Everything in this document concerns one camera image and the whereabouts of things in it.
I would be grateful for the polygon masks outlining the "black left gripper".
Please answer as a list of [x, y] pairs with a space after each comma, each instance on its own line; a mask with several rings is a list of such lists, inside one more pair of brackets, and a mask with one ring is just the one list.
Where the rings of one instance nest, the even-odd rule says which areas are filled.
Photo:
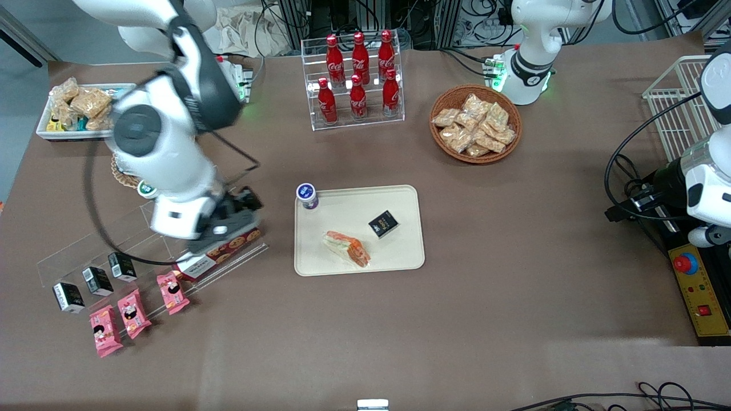
[[610, 222], [630, 219], [687, 220], [686, 182], [681, 161], [674, 160], [639, 181], [640, 190], [605, 211]]

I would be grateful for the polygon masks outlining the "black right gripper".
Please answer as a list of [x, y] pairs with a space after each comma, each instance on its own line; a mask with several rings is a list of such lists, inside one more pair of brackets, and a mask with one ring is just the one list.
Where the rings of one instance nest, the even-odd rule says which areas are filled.
[[263, 203], [259, 196], [251, 190], [251, 187], [243, 187], [238, 194], [224, 195], [220, 203], [220, 216], [231, 216], [246, 209], [258, 211], [261, 208], [263, 208]]

